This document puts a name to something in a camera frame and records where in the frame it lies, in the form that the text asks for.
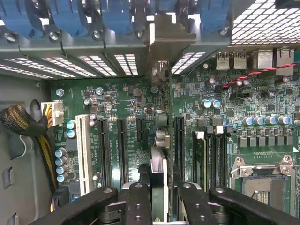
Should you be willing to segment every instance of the gray metal wall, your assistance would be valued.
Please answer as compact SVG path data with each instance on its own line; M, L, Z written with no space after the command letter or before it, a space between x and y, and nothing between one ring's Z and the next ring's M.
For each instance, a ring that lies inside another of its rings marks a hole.
M0 75L0 110L17 103L30 109L32 99L48 101L47 88L37 81ZM38 150L10 160L9 132L0 124L0 225L27 225L49 213L47 176ZM4 189L3 171L12 167L13 185ZM16 222L10 219L16 215Z

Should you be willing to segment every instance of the motherboard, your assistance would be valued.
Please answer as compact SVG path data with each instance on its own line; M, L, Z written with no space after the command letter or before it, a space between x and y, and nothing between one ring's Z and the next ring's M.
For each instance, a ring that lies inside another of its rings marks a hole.
M171 94L170 149L183 180L204 191L228 186L299 217L298 68L288 80L255 75L224 90L248 71L217 70L214 60L173 76L171 90L140 77L51 82L64 111L64 124L54 128L58 180L71 199L139 180Z

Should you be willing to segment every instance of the white pci slot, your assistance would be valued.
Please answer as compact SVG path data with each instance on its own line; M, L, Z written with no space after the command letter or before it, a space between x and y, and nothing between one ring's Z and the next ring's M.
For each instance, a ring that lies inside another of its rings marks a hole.
M75 119L78 148L80 196L83 196L93 190L89 116L78 115L75 117Z

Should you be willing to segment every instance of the power connector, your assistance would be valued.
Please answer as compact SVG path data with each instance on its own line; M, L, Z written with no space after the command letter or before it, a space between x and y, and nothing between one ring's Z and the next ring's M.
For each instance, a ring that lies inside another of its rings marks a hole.
M56 126L64 123L64 111L62 109L62 102L42 102L41 110L44 111L44 108L47 107L48 104L51 104L52 109L52 126Z

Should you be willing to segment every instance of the pcie slot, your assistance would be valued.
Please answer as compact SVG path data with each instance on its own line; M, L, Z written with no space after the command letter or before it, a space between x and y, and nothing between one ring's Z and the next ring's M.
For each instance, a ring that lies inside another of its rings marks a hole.
M136 132L138 142L144 142L147 140L145 118L136 118Z
M185 149L184 149L184 117L175 117L175 163L180 169L182 180L185 180Z
M118 128L118 150L120 163L120 181L121 186L129 182L128 172L128 148L127 148L127 120L125 118L117 119Z
M93 190L89 116L78 115L75 119L80 195L83 196Z
M99 119L99 148L100 148L100 170L102 186L110 186L112 183L111 154L108 138L108 121Z

